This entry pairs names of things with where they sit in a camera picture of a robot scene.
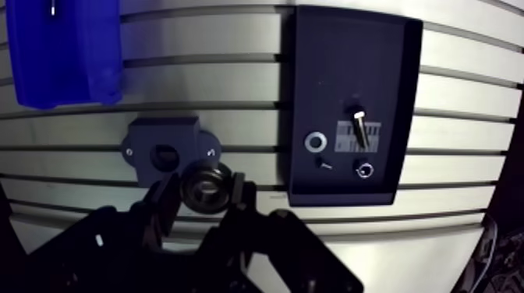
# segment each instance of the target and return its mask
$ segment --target small screw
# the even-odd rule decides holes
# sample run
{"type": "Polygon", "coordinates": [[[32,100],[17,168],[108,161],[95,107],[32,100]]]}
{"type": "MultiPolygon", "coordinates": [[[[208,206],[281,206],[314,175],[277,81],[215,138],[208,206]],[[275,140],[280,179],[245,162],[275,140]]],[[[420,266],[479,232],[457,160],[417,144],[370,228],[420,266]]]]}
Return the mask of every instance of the small screw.
{"type": "Polygon", "coordinates": [[[333,166],[331,166],[330,164],[324,163],[324,162],[320,164],[320,167],[323,169],[333,170],[333,166]]]}

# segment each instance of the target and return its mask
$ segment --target slatwall panel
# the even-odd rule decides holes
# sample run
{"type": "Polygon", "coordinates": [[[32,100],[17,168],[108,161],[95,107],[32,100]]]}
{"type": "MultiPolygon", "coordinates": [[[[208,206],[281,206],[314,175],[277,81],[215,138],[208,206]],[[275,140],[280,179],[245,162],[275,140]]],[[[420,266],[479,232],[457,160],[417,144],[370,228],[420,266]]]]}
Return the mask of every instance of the slatwall panel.
{"type": "MultiPolygon", "coordinates": [[[[319,235],[478,225],[504,164],[514,129],[510,119],[516,118],[522,96],[524,34],[519,28],[524,17],[519,1],[121,0],[123,100],[113,107],[89,104],[53,111],[16,103],[5,14],[0,12],[0,182],[12,201],[13,226],[31,250],[92,209],[128,209],[145,189],[137,187],[134,170],[118,152],[127,125],[139,116],[186,115],[198,115],[202,126],[217,135],[229,167],[257,182],[260,212],[291,209],[319,235]],[[416,110],[391,206],[289,206],[280,166],[289,158],[281,138],[289,134],[292,102],[281,25],[291,5],[301,4],[425,21],[416,110]]],[[[172,241],[199,238],[221,218],[185,207],[180,216],[172,241]]],[[[435,265],[452,273],[431,286],[422,284],[424,291],[449,291],[480,236],[475,229],[456,235],[456,254],[435,265]]],[[[395,255],[405,256],[418,242],[409,243],[395,255]]],[[[434,261],[437,254],[431,249],[448,249],[449,243],[435,240],[420,253],[420,263],[403,264],[399,280],[425,267],[422,262],[434,261]]],[[[347,242],[341,249],[350,246],[347,242]]],[[[392,247],[384,243],[384,249],[392,247]]],[[[374,249],[374,244],[358,248],[374,249]]],[[[346,254],[343,259],[353,257],[346,254]]],[[[381,267],[384,272],[390,268],[381,267]]],[[[383,291],[368,275],[377,268],[352,269],[358,270],[366,292],[383,291]]]]}

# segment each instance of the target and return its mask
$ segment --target black metal plate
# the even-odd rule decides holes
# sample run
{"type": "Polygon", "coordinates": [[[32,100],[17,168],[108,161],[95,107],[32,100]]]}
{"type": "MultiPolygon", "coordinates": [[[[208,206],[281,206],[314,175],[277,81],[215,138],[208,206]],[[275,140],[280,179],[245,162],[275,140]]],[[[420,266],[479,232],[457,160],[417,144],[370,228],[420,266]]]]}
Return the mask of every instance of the black metal plate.
{"type": "Polygon", "coordinates": [[[402,170],[420,66],[422,22],[349,9],[299,6],[295,14],[293,206],[391,204],[402,170]],[[366,110],[371,147],[356,146],[352,116],[366,110]],[[304,139],[327,137],[312,154],[304,139]],[[332,169],[319,168],[323,161],[332,169]],[[356,161],[374,166],[361,179],[356,161]]]}

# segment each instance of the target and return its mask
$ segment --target washer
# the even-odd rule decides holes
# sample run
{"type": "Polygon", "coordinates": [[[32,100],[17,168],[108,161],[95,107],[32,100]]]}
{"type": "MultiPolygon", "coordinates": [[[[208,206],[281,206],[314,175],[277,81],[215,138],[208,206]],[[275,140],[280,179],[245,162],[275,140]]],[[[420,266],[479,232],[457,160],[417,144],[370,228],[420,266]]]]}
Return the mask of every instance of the washer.
{"type": "Polygon", "coordinates": [[[308,150],[310,153],[320,153],[328,146],[328,138],[326,138],[326,136],[322,132],[312,132],[306,136],[306,139],[304,140],[304,146],[306,147],[306,150],[308,150]],[[320,145],[313,146],[311,144],[313,139],[319,139],[320,145]]]}

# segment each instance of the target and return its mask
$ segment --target blue plastic object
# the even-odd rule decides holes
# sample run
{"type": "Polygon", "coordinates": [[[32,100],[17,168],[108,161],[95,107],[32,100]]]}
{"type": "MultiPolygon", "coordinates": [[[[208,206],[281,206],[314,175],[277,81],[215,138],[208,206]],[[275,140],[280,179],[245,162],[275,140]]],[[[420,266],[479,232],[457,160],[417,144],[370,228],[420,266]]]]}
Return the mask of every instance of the blue plastic object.
{"type": "Polygon", "coordinates": [[[119,0],[7,0],[19,104],[114,104],[122,99],[119,0]]]}

